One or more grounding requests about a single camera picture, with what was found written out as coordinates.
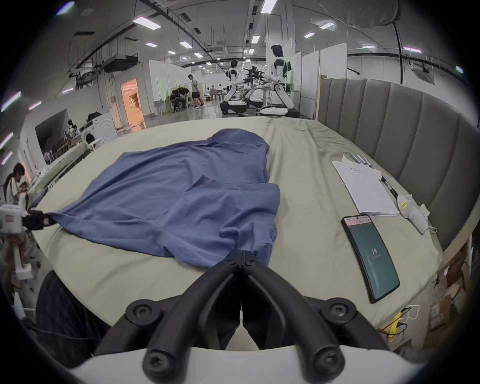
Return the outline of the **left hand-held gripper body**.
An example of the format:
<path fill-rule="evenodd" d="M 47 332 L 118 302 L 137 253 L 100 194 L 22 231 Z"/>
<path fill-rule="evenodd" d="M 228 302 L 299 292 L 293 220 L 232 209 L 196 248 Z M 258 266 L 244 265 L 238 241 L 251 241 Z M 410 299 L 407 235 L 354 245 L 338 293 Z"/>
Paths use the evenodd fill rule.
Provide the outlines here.
<path fill-rule="evenodd" d="M 2 235 L 15 237 L 20 241 L 25 240 L 26 229 L 23 225 L 23 219 L 26 211 L 18 205 L 4 204 L 0 207 L 0 230 Z M 21 252 L 17 243 L 12 243 L 13 260 L 15 266 L 15 275 L 18 280 L 33 279 L 32 266 L 29 263 L 23 263 Z"/>

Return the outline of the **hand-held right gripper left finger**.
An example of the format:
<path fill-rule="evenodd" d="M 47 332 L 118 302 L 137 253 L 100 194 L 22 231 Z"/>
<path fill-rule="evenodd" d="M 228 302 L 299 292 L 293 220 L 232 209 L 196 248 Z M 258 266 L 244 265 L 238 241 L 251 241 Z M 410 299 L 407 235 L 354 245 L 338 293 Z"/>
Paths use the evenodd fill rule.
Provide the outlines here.
<path fill-rule="evenodd" d="M 239 267 L 231 252 L 183 294 L 159 301 L 139 299 L 108 330 L 94 357 L 146 349 L 141 368 L 151 381 L 176 381 L 191 347 L 226 350 L 240 325 Z"/>

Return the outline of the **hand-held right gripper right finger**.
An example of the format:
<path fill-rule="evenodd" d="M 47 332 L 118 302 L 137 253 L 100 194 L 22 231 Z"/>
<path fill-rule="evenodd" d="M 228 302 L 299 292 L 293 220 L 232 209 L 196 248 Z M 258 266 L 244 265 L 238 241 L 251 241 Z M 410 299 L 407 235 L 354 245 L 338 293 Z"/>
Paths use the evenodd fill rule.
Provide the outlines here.
<path fill-rule="evenodd" d="M 332 381 L 346 366 L 340 346 L 388 351 L 386 342 L 356 305 L 344 297 L 317 299 L 302 295 L 293 285 L 242 251 L 242 279 L 250 290 L 243 303 L 245 314 L 251 300 L 266 301 L 273 323 L 267 320 L 259 348 L 273 349 L 290 343 L 296 347 L 302 374 L 307 381 Z"/>

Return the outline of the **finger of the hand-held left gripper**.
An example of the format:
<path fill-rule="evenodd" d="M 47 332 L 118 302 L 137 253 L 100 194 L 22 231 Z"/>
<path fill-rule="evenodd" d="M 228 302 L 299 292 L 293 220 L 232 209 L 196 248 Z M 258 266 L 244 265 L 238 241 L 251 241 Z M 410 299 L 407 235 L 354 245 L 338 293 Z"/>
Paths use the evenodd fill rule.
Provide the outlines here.
<path fill-rule="evenodd" d="M 42 230 L 57 224 L 54 218 L 41 211 L 30 211 L 22 217 L 22 226 L 27 230 Z"/>

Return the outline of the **person's left hand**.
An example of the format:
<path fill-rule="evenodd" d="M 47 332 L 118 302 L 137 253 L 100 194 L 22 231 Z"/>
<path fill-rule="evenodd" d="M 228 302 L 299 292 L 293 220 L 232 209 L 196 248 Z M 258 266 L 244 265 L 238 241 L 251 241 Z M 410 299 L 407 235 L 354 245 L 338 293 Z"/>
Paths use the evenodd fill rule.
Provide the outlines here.
<path fill-rule="evenodd" d="M 11 290 L 13 287 L 11 279 L 15 272 L 14 245 L 19 248 L 21 261 L 24 263 L 26 260 L 26 244 L 22 238 L 14 235 L 7 236 L 1 254 L 1 282 L 5 292 Z"/>

